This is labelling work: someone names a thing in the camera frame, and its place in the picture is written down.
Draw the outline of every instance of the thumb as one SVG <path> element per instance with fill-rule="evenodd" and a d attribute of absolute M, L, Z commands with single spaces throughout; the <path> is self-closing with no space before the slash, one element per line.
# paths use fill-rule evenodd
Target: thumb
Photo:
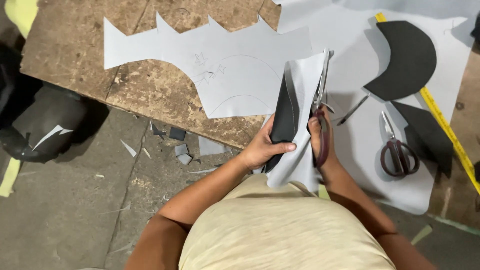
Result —
<path fill-rule="evenodd" d="M 287 152 L 291 152 L 297 148 L 297 145 L 294 143 L 278 143 L 275 145 L 271 145 L 269 147 L 269 154 L 276 155 L 276 154 L 283 154 Z"/>
<path fill-rule="evenodd" d="M 318 158 L 320 153 L 320 132 L 322 127 L 316 117 L 312 117 L 308 120 L 308 128 L 311 135 L 310 143 L 312 145 L 313 154 L 315 155 L 315 158 Z"/>

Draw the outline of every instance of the scissor handle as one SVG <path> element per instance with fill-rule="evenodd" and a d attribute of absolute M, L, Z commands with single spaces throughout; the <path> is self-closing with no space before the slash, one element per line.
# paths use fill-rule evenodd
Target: scissor handle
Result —
<path fill-rule="evenodd" d="M 408 156 L 405 155 L 405 153 L 403 152 L 402 146 L 409 151 L 409 154 L 414 159 L 415 163 L 412 169 L 410 169 L 408 165 L 408 162 L 407 162 Z M 390 155 L 392 156 L 392 161 L 395 168 L 394 172 L 388 169 L 385 162 L 385 154 L 387 149 L 390 150 Z M 420 160 L 417 154 L 415 154 L 412 148 L 410 148 L 407 144 L 401 142 L 400 140 L 397 140 L 395 143 L 391 140 L 387 142 L 387 144 L 384 146 L 380 154 L 380 163 L 382 164 L 382 169 L 388 175 L 395 176 L 395 177 L 401 177 L 401 176 L 406 176 L 412 173 L 416 173 L 420 168 Z"/>
<path fill-rule="evenodd" d="M 320 171 L 320 167 L 325 164 L 325 161 L 328 158 L 328 150 L 330 147 L 330 124 L 325 119 L 325 112 L 318 108 L 314 113 L 313 116 L 318 119 L 318 122 L 321 126 L 320 131 L 320 153 L 318 154 L 318 158 L 316 160 L 315 166 L 318 171 Z"/>

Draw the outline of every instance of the wooden table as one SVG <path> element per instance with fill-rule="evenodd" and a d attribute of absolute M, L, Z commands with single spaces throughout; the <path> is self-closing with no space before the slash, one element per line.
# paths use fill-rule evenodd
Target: wooden table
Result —
<path fill-rule="evenodd" d="M 103 17 L 126 35 L 156 27 L 156 11 L 178 32 L 204 25 L 210 14 L 228 31 L 257 22 L 274 29 L 281 7 L 271 0 L 40 0 L 24 47 L 21 71 L 111 106 L 244 148 L 264 116 L 208 119 L 192 81 L 174 65 L 145 60 L 103 69 Z M 451 126 L 470 159 L 480 160 L 480 55 L 468 61 Z M 454 161 L 438 176 L 428 213 L 480 228 L 476 191 Z"/>

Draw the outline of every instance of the pen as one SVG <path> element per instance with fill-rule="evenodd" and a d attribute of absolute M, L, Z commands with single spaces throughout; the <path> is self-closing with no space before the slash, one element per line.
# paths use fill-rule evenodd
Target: pen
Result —
<path fill-rule="evenodd" d="M 338 124 L 336 124 L 337 126 L 345 123 L 345 121 L 350 117 L 350 115 L 352 115 L 359 107 L 360 105 L 362 105 L 366 100 L 367 98 L 370 96 L 370 93 L 368 93 L 368 95 L 364 96 L 359 103 L 357 103 L 343 118 L 342 120 L 340 120 L 340 122 L 338 122 Z"/>

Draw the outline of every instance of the red-handled scissors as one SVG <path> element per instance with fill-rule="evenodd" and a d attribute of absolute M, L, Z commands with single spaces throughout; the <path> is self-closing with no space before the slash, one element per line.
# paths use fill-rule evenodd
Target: red-handled scissors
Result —
<path fill-rule="evenodd" d="M 315 95 L 313 96 L 312 100 L 312 116 L 316 117 L 320 122 L 321 132 L 320 132 L 320 153 L 318 158 L 315 162 L 315 166 L 318 170 L 320 167 L 325 163 L 328 157 L 328 150 L 329 150 L 329 141 L 330 141 L 330 125 L 328 124 L 327 120 L 325 119 L 325 113 L 322 110 L 322 106 L 325 106 L 326 103 L 322 102 L 322 98 L 324 98 L 325 92 L 325 82 L 327 80 L 327 71 L 328 71 L 328 61 L 330 60 L 330 51 L 325 48 L 325 60 L 324 60 L 324 69 L 322 70 L 322 74 L 320 75 L 320 80 L 318 82 L 317 90 L 315 91 Z"/>
<path fill-rule="evenodd" d="M 395 138 L 395 133 L 393 132 L 392 125 L 390 124 L 387 115 L 383 111 L 382 116 L 385 123 L 385 131 L 388 136 L 387 145 L 384 146 L 380 154 L 380 163 L 382 164 L 382 169 L 388 175 L 398 177 L 406 176 L 417 172 L 420 167 L 419 157 L 417 156 L 417 154 L 415 154 L 412 148 Z M 393 171 L 388 169 L 385 162 L 385 154 L 387 150 L 390 151 L 390 155 L 392 156 L 392 162 L 394 166 Z M 409 155 L 414 159 L 413 168 L 410 168 L 411 166 L 408 159 Z"/>

